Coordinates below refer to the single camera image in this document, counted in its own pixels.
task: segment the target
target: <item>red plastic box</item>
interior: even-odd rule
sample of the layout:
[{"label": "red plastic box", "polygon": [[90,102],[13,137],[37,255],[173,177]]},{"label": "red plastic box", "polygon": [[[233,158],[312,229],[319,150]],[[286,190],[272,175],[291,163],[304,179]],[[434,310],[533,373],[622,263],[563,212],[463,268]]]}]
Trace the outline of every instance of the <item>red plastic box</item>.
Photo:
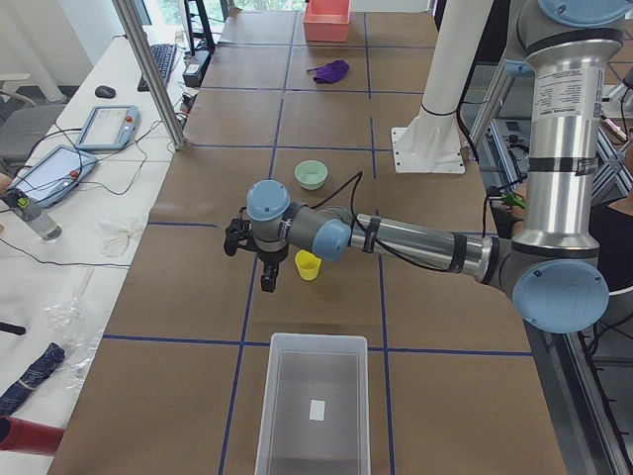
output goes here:
[{"label": "red plastic box", "polygon": [[304,16],[307,42],[347,41],[349,0],[310,0]]}]

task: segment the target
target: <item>device screen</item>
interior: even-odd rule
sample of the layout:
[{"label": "device screen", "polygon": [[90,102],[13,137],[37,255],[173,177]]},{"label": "device screen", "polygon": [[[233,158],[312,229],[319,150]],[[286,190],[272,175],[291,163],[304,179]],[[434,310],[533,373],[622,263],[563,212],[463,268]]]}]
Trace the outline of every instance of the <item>device screen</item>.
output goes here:
[{"label": "device screen", "polygon": [[79,171],[82,162],[86,166],[89,161],[93,160],[85,156],[80,158],[75,150],[59,148],[53,155],[36,165],[25,179],[18,181],[21,178],[16,178],[16,188],[24,191],[30,198],[41,201],[66,180],[71,171]]},{"label": "device screen", "polygon": [[81,143],[85,145],[116,143],[127,114],[127,107],[98,109]]}]

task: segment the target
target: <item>red cylinder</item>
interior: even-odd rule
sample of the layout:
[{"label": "red cylinder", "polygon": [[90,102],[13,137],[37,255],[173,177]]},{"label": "red cylinder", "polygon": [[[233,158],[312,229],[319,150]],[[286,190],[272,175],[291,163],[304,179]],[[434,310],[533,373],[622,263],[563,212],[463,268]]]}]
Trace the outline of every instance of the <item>red cylinder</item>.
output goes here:
[{"label": "red cylinder", "polygon": [[55,455],[62,437],[63,428],[0,416],[0,450]]}]

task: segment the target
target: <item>green bowl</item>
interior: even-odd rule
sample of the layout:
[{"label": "green bowl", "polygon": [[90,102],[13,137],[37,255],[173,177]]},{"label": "green bowl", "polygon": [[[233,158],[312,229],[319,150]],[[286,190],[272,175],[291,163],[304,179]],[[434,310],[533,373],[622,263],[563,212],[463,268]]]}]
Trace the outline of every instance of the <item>green bowl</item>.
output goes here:
[{"label": "green bowl", "polygon": [[317,190],[327,178],[327,167],[318,160],[302,161],[295,167],[295,178],[306,190]]}]

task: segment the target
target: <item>yellow cup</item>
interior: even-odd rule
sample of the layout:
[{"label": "yellow cup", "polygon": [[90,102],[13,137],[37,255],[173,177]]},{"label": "yellow cup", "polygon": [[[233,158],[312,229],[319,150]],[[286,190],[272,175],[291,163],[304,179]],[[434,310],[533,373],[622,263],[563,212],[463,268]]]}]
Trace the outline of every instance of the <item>yellow cup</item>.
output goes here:
[{"label": "yellow cup", "polygon": [[295,255],[295,264],[299,275],[304,280],[315,280],[320,269],[320,259],[311,252],[300,250]]}]

